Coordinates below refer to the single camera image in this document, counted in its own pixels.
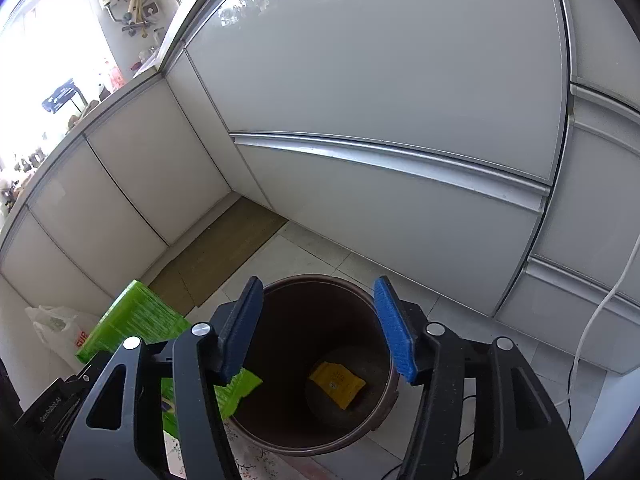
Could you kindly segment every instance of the dark blue gripper pad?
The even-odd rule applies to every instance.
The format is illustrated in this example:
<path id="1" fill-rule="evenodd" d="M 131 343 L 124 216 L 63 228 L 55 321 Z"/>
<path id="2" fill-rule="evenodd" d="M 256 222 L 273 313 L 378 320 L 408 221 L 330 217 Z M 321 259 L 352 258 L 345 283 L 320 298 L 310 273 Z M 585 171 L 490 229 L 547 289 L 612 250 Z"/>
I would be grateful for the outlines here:
<path id="1" fill-rule="evenodd" d="M 218 331 L 222 316 L 213 315 L 211 324 L 218 334 L 218 351 L 223 357 L 220 376 L 228 383 L 231 378 L 240 373 L 242 363 L 249 349 L 249 344 L 254 336 L 258 318 L 262 312 L 262 300 L 264 293 L 262 282 L 252 276 L 244 286 L 240 298 L 234 302 L 230 312 L 226 315 L 224 325 Z M 225 304 L 221 314 L 231 306 Z"/>

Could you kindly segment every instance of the white cabinet door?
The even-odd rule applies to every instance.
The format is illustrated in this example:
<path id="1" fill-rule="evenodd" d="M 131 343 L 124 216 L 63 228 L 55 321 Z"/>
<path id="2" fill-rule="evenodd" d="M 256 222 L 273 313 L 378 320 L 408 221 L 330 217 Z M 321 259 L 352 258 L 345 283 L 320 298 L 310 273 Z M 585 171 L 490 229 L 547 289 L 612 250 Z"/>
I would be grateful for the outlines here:
<path id="1" fill-rule="evenodd" d="M 549 180 L 558 0 L 226 0 L 187 51 L 229 130 L 453 153 Z"/>
<path id="2" fill-rule="evenodd" d="M 111 116 L 88 142 L 169 245 L 229 192 L 165 80 Z"/>
<path id="3" fill-rule="evenodd" d="M 497 319 L 540 341 L 575 354 L 593 311 L 607 291 L 532 258 Z M 618 373 L 640 364 L 640 309 L 613 297 L 596 318 L 582 357 Z"/>
<path id="4" fill-rule="evenodd" d="M 56 244 L 112 296 L 142 276 L 166 245 L 82 142 L 41 184 L 31 211 Z"/>
<path id="5" fill-rule="evenodd" d="M 573 75 L 639 105 L 640 42 L 622 10 L 614 0 L 567 3 L 575 36 Z"/>
<path id="6" fill-rule="evenodd" d="M 180 55 L 166 75 L 166 81 L 231 188 L 263 206 L 270 207 L 207 97 L 186 54 Z"/>
<path id="7" fill-rule="evenodd" d="M 640 115 L 573 90 L 574 130 L 534 253 L 612 287 L 640 233 Z M 640 301 L 640 258 L 620 292 Z"/>
<path id="8" fill-rule="evenodd" d="M 443 157 L 313 137 L 236 144 L 278 213 L 484 314 L 542 211 L 543 186 Z"/>
<path id="9" fill-rule="evenodd" d="M 113 298 L 95 285 L 26 212 L 12 225 L 0 272 L 33 306 L 68 306 L 101 317 Z"/>

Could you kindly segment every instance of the floor mat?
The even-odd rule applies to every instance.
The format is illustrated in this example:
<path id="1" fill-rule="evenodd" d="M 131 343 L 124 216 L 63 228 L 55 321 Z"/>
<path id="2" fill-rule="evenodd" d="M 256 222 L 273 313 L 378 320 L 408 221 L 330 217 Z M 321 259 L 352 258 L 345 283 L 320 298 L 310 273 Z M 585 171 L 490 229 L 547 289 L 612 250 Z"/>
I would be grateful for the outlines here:
<path id="1" fill-rule="evenodd" d="M 185 315 L 203 304 L 286 221 L 241 197 L 172 260 L 149 288 Z"/>

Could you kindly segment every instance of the yellow packet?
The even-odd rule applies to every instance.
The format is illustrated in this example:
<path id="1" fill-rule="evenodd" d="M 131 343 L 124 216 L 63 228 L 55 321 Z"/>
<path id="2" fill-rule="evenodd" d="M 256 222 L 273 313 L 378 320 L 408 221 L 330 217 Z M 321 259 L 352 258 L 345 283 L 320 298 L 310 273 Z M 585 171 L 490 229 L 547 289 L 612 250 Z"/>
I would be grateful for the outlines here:
<path id="1" fill-rule="evenodd" d="M 343 410 L 353 397 L 367 384 L 347 368 L 335 363 L 324 362 L 316 368 L 309 379 L 315 382 Z"/>

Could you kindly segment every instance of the trash can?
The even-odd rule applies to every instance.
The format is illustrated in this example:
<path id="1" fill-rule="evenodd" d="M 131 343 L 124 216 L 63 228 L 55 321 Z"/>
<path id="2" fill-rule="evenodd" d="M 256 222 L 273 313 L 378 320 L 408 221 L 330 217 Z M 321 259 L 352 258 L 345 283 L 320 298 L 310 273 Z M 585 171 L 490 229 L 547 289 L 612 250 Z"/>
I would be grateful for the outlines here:
<path id="1" fill-rule="evenodd" d="M 308 378 L 322 362 L 343 365 L 366 383 L 344 410 Z M 398 398 L 372 297 L 332 276 L 293 276 L 264 289 L 244 367 L 263 383 L 242 400 L 232 424 L 279 454 L 348 446 L 377 428 Z"/>

